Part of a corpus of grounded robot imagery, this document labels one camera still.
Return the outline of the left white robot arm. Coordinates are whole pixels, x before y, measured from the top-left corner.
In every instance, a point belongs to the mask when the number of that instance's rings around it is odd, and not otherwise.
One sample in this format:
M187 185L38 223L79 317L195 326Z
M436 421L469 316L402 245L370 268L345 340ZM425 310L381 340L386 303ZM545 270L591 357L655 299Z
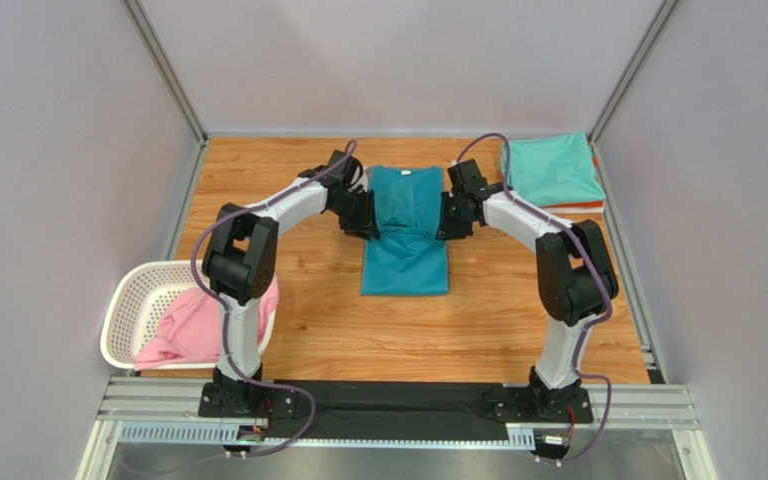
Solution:
M198 238L204 253L195 280L219 303L221 347L213 377L202 390L198 414L204 418L254 418L275 396L289 401L295 392L262 379L262 356L270 338L268 315L260 312L275 279L280 237L309 217L334 212L347 235L377 237L374 194L354 157L355 142L332 153L325 165L308 169L287 187L257 203L224 205L213 225Z

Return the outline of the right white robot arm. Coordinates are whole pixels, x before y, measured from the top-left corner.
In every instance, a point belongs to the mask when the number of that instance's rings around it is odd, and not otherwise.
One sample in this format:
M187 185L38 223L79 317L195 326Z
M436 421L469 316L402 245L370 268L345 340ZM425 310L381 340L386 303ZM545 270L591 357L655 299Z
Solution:
M611 310L618 280L600 226L571 222L491 184L473 160L447 170L438 236L460 240L474 225L500 230L535 255L538 294L550 317L543 350L524 387L494 387L488 400L501 422L590 423L581 361L593 323Z

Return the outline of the teal t shirt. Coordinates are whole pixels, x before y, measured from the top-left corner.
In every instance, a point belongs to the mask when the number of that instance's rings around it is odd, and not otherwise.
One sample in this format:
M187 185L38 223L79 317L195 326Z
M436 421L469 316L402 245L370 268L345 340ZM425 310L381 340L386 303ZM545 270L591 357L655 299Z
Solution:
M438 237L443 192L439 167L366 170L377 239L368 240L360 293L440 296L449 292L446 242Z

